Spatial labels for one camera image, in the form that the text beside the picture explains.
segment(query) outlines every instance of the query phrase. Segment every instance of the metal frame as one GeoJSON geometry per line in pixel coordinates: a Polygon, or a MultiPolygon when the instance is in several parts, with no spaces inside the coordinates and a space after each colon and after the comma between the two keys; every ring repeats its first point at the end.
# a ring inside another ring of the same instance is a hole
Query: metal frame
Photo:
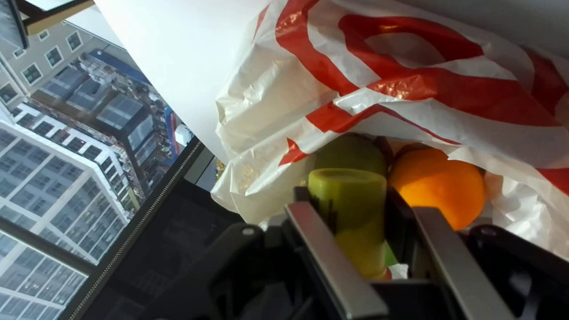
{"type": "Polygon", "coordinates": [[[20,20],[20,6],[17,4],[17,0],[6,0],[6,3],[12,8],[12,13],[15,17],[15,24],[20,33],[20,42],[22,42],[20,45],[22,45],[22,49],[29,49],[28,29],[26,29],[24,22],[20,20]]]}
{"type": "Polygon", "coordinates": [[[56,244],[42,239],[40,235],[24,230],[19,225],[13,225],[12,221],[0,218],[0,232],[6,234],[8,237],[24,243],[26,246],[36,250],[42,255],[47,255],[49,259],[81,273],[83,276],[92,276],[93,271],[97,269],[93,264],[72,255],[70,251],[58,248],[56,244]]]}
{"type": "Polygon", "coordinates": [[[72,0],[68,4],[63,4],[60,8],[54,8],[51,11],[44,11],[42,8],[36,8],[35,4],[28,0],[10,0],[12,6],[19,8],[20,13],[28,15],[29,19],[22,22],[22,27],[28,36],[35,36],[44,33],[45,29],[51,29],[52,26],[58,26],[60,22],[95,6],[93,0],[72,0]]]}
{"type": "Polygon", "coordinates": [[[106,253],[104,260],[92,273],[84,287],[76,294],[72,303],[61,314],[61,319],[84,319],[86,312],[95,303],[97,296],[104,291],[113,273],[120,267],[120,264],[131,253],[132,246],[138,243],[148,223],[156,218],[166,198],[184,179],[184,175],[193,168],[193,164],[202,157],[204,152],[205,147],[198,139],[193,139],[179,157],[177,164],[157,186],[156,193],[145,202],[138,216],[129,223],[113,248],[106,253]]]}
{"type": "Polygon", "coordinates": [[[287,207],[287,214],[332,287],[344,319],[388,319],[387,303],[356,273],[316,209],[300,202],[287,207]]]}
{"type": "Polygon", "coordinates": [[[515,319],[442,212],[435,209],[417,209],[413,212],[422,235],[415,248],[413,278],[428,276],[444,282],[456,294],[467,319],[515,319]]]}

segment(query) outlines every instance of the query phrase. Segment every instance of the glass facade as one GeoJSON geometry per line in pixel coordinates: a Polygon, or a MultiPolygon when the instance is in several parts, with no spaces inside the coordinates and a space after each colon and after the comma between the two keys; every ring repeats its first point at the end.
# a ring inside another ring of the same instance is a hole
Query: glass facade
{"type": "MultiPolygon", "coordinates": [[[[127,227],[97,177],[0,131],[0,218],[92,264],[127,227]]],[[[56,319],[84,276],[0,234],[0,319],[56,319]]]]}
{"type": "Polygon", "coordinates": [[[28,52],[0,40],[0,320],[58,319],[90,271],[52,251],[99,269],[184,152],[180,120],[120,58],[67,24],[28,52]]]}
{"type": "Polygon", "coordinates": [[[86,276],[0,234],[0,317],[54,320],[86,276]]]}

